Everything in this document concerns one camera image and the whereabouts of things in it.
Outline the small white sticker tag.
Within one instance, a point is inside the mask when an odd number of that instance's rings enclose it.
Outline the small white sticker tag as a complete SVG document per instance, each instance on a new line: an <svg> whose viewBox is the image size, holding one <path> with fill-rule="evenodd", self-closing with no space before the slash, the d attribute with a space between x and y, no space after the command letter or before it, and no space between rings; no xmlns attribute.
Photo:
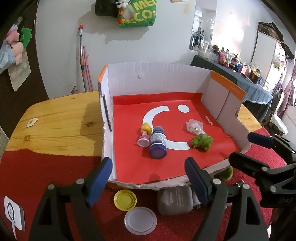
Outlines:
<svg viewBox="0 0 296 241"><path fill-rule="evenodd" d="M38 121L37 118L32 118L32 119L30 119L30 120L28 121L26 127L28 128L28 127L33 126L37 121Z"/></svg>

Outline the small pink yellow bottle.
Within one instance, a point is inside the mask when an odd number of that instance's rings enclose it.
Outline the small pink yellow bottle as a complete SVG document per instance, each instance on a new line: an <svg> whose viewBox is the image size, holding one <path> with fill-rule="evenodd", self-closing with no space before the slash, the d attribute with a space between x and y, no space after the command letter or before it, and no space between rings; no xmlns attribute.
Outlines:
<svg viewBox="0 0 296 241"><path fill-rule="evenodd" d="M140 128L140 137L138 138L137 145L143 148L150 146L150 135L152 128L148 123L144 123Z"/></svg>

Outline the clear small plastic box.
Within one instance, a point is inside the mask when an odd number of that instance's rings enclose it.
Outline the clear small plastic box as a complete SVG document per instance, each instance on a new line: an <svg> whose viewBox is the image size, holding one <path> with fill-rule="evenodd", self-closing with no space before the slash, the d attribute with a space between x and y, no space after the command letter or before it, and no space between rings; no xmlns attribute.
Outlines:
<svg viewBox="0 0 296 241"><path fill-rule="evenodd" d="M190 119L188 122L186 122L186 129L189 133L193 133L195 135L204 133L203 123L194 119Z"/></svg>

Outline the orange white cardboard box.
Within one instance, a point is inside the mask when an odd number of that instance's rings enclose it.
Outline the orange white cardboard box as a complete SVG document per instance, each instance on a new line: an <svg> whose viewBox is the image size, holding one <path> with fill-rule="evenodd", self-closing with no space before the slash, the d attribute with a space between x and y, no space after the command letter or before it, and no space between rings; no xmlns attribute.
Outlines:
<svg viewBox="0 0 296 241"><path fill-rule="evenodd" d="M136 189L162 189L188 181L184 161L193 157L208 173L229 166L232 152L250 148L247 127L238 119L244 90L215 71L165 62L104 66L98 77L103 126L102 157L113 162L111 183ZM194 119L213 138L210 150L192 146L186 129ZM153 159L137 145L140 128L161 126L167 155Z"/></svg>

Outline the green fuzzy scrunchie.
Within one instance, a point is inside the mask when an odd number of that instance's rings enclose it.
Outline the green fuzzy scrunchie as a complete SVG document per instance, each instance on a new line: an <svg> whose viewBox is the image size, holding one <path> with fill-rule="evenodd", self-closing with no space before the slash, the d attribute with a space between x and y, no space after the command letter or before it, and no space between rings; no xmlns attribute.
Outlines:
<svg viewBox="0 0 296 241"><path fill-rule="evenodd" d="M206 133L200 133L195 136L191 143L194 148L201 148L205 151L210 150L213 138L207 135Z"/></svg>
<svg viewBox="0 0 296 241"><path fill-rule="evenodd" d="M229 166L225 170L219 172L217 174L217 178L219 178L221 181L229 181L233 176L233 172L233 167Z"/></svg>

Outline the purple ink bottle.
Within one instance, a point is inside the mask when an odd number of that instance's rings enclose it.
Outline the purple ink bottle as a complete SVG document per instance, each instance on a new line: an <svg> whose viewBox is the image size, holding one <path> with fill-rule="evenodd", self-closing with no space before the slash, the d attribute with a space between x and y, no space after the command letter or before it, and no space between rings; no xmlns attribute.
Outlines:
<svg viewBox="0 0 296 241"><path fill-rule="evenodd" d="M152 131L149 154L153 159L162 159L167 155L167 138L161 126L156 126Z"/></svg>

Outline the dark cloth side table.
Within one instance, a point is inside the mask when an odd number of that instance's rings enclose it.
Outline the dark cloth side table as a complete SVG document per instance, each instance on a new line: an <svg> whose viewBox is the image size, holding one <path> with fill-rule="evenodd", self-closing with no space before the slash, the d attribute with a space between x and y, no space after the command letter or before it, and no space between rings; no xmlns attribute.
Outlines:
<svg viewBox="0 0 296 241"><path fill-rule="evenodd" d="M271 107L273 96L261 86L254 84L230 68L221 66L198 55L195 55L192 59L191 66L213 70L239 86L245 91L245 96L243 97L244 105L259 122L264 120Z"/></svg>

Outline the red knitted table cloth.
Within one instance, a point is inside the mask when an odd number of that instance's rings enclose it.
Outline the red knitted table cloth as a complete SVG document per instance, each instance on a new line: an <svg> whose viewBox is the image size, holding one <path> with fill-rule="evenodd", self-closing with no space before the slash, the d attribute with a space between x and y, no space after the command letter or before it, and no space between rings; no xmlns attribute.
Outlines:
<svg viewBox="0 0 296 241"><path fill-rule="evenodd" d="M286 165L272 149L257 145L252 145L246 155L267 163L273 169ZM4 212L4 196L23 208L26 229L21 231L16 228L16 238L28 240L36 209L48 185L73 184L78 178L86 177L99 163L100 157L48 155L28 149L4 152L1 160L1 217L10 232L12 226ZM239 180L250 185L260 202L260 191L253 178L234 169L233 177L227 184ZM206 208L201 206L186 214L164 216L158 212L156 191L133 190L137 197L137 206L147 207L157 216L155 230L148 235L137 236L125 228L126 212L114 205L113 197L116 192L106 186L99 202L91 208L105 240L191 240L206 213ZM70 225L74 240L82 240L74 221L70 221Z"/></svg>

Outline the grey earbuds case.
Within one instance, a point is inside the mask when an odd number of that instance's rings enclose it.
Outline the grey earbuds case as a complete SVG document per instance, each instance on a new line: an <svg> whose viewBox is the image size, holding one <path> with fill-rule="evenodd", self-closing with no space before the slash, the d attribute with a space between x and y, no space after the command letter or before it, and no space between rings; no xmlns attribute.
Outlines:
<svg viewBox="0 0 296 241"><path fill-rule="evenodd" d="M161 215L189 213L194 207L190 186L176 186L158 191L158 209Z"/></svg>

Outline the yellow plastic lid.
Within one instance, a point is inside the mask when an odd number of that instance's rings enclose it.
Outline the yellow plastic lid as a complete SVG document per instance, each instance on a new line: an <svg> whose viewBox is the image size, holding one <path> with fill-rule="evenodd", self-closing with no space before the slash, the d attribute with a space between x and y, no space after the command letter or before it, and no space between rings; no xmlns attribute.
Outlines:
<svg viewBox="0 0 296 241"><path fill-rule="evenodd" d="M119 190L113 198L114 205L121 211L129 211L137 204L136 195L127 189Z"/></svg>

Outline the white cabinet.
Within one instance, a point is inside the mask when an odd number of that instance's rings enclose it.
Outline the white cabinet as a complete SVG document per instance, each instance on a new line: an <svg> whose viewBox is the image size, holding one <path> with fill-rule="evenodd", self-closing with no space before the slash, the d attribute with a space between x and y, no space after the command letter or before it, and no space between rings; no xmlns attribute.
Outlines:
<svg viewBox="0 0 296 241"><path fill-rule="evenodd" d="M260 69L262 87L272 92L285 71L285 51L281 44L271 36L258 32L251 61Z"/></svg>

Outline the white fluffy star clip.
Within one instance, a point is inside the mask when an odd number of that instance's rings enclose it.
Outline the white fluffy star clip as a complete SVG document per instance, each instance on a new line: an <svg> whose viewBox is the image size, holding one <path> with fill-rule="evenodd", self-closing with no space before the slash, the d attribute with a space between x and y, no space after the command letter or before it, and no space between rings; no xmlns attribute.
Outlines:
<svg viewBox="0 0 296 241"><path fill-rule="evenodd" d="M199 201L195 191L193 190L193 187L191 187L192 189L192 198L193 198L193 204L194 206L196 206L197 208L199 208L201 206L201 202Z"/></svg>

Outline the white small device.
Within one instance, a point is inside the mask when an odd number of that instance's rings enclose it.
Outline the white small device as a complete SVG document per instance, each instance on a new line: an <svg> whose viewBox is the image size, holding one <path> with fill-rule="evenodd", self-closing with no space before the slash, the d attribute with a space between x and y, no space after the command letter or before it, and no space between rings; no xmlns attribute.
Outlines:
<svg viewBox="0 0 296 241"><path fill-rule="evenodd" d="M14 238L16 238L16 228L25 231L25 216L21 206L12 201L7 196L4 197L4 212L7 219L11 222Z"/></svg>

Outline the clear round plastic lid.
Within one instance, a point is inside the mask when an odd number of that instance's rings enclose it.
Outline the clear round plastic lid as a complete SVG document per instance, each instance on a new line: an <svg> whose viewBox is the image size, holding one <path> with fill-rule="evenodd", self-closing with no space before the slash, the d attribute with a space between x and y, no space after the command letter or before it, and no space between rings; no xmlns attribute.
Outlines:
<svg viewBox="0 0 296 241"><path fill-rule="evenodd" d="M124 218L126 229L134 235L148 235L157 226L155 213L146 207L135 207L128 211Z"/></svg>

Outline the green shopping bag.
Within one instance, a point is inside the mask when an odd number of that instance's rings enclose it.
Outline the green shopping bag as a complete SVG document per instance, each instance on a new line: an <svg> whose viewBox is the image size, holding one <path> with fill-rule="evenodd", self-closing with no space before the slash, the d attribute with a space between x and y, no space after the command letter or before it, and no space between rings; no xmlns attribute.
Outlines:
<svg viewBox="0 0 296 241"><path fill-rule="evenodd" d="M157 16L157 1L117 1L118 25L121 28L150 27Z"/></svg>

